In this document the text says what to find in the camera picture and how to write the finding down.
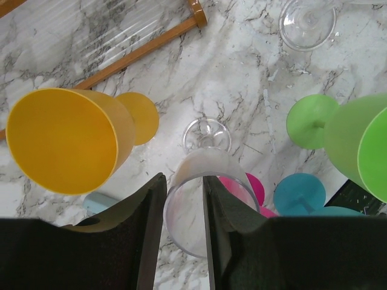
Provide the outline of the yellow plastic wine glass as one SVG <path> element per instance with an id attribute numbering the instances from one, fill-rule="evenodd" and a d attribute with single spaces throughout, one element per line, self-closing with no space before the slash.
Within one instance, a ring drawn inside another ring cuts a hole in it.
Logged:
<path id="1" fill-rule="evenodd" d="M 55 193 L 82 195 L 104 185 L 158 126 L 157 108 L 143 94 L 44 88 L 14 105 L 5 135 L 32 181 Z"/>

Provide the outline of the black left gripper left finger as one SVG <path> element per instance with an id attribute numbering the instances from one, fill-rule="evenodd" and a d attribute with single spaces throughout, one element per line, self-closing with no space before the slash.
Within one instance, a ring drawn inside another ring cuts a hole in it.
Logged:
<path id="1" fill-rule="evenodd" d="M 77 225 L 1 219 L 2 289 L 152 289 L 166 177 Z"/>

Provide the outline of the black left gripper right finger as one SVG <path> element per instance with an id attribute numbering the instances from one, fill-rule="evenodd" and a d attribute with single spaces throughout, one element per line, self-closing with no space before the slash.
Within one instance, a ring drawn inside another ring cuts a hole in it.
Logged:
<path id="1" fill-rule="evenodd" d="M 203 179 L 211 289 L 385 289 L 386 219 L 267 219 Z"/>

